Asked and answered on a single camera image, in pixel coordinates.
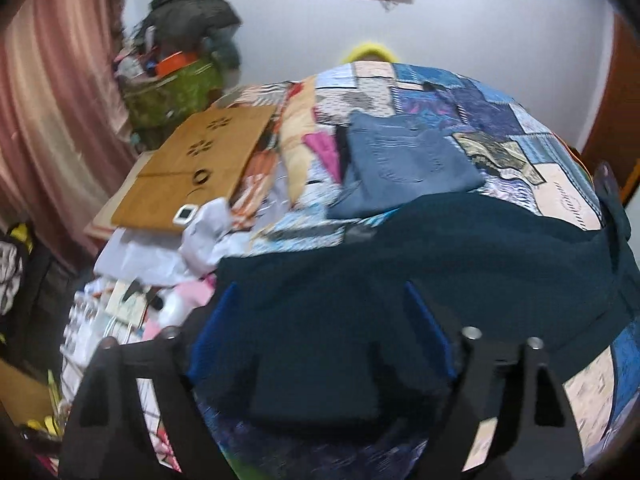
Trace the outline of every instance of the curtain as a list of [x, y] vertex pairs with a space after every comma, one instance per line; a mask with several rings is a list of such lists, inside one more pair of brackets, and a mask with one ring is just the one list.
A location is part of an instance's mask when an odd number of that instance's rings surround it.
[[68, 266], [133, 164], [111, 71], [123, 0], [25, 0], [0, 38], [0, 216], [27, 216]]

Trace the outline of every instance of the striped fabric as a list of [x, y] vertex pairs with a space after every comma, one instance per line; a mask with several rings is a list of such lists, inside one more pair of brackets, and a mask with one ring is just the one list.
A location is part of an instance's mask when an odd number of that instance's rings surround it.
[[25, 0], [0, 38], [0, 214], [28, 215], [71, 267], [97, 252], [82, 229], [134, 160], [111, 73], [121, 8]]

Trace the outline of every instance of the brown door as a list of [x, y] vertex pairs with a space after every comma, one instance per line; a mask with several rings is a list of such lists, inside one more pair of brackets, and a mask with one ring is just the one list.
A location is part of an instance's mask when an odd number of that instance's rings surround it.
[[593, 174], [601, 160], [625, 186], [640, 159], [640, 44], [625, 22], [616, 17], [607, 87], [582, 160]]

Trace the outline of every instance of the bed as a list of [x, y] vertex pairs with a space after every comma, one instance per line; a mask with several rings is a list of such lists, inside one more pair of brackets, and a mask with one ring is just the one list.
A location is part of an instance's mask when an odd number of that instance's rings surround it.
[[[482, 134], [456, 137], [452, 142], [486, 179], [484, 186], [472, 192], [513, 202], [534, 214], [560, 218], [581, 229], [600, 228], [598, 199], [580, 160], [524, 106], [474, 79], [437, 68], [358, 61], [298, 83], [248, 86], [236, 91], [226, 103], [267, 104], [280, 107], [278, 150], [287, 178], [276, 179], [265, 204], [273, 203], [274, 195], [286, 194], [293, 206], [276, 221], [257, 223], [246, 256], [334, 246], [342, 243], [350, 226], [375, 227], [393, 214], [349, 220], [326, 217], [327, 206], [338, 197], [341, 186], [305, 146], [303, 136], [318, 131], [334, 134], [337, 127], [348, 124], [354, 110], [377, 117], [419, 114], [440, 127], [471, 126]], [[639, 386], [640, 326], [636, 321], [564, 384], [587, 463], [606, 447], [609, 436], [635, 401]], [[254, 431], [254, 437], [260, 437], [254, 443], [263, 441], [264, 436], [242, 421], [222, 421], [206, 407], [203, 414], [236, 472], [243, 479], [253, 476], [255, 472], [243, 468], [246, 457], [233, 460], [239, 446], [236, 441], [239, 432]], [[466, 468], [484, 461], [494, 429], [495, 419], [482, 423]], [[425, 444], [414, 445], [414, 459]], [[260, 462], [258, 455], [269, 452], [277, 453], [277, 462], [282, 462], [290, 453], [284, 447], [273, 444], [254, 449], [255, 460], [250, 462]], [[262, 473], [269, 476], [273, 470], [266, 468]]]

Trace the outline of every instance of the metal screw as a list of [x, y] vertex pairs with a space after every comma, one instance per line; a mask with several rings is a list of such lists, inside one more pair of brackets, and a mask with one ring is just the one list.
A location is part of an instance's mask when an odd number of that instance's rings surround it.
[[110, 335], [105, 337], [102, 341], [100, 341], [100, 348], [113, 348], [114, 346], [118, 346], [118, 340], [114, 338], [114, 336]]
[[462, 335], [467, 339], [475, 340], [475, 339], [480, 339], [482, 337], [482, 332], [480, 331], [479, 328], [476, 328], [475, 326], [465, 326], [462, 329]]
[[180, 329], [177, 326], [166, 326], [158, 335], [162, 339], [175, 339], [180, 335]]
[[530, 337], [527, 339], [527, 344], [534, 350], [542, 350], [545, 343], [539, 337]]

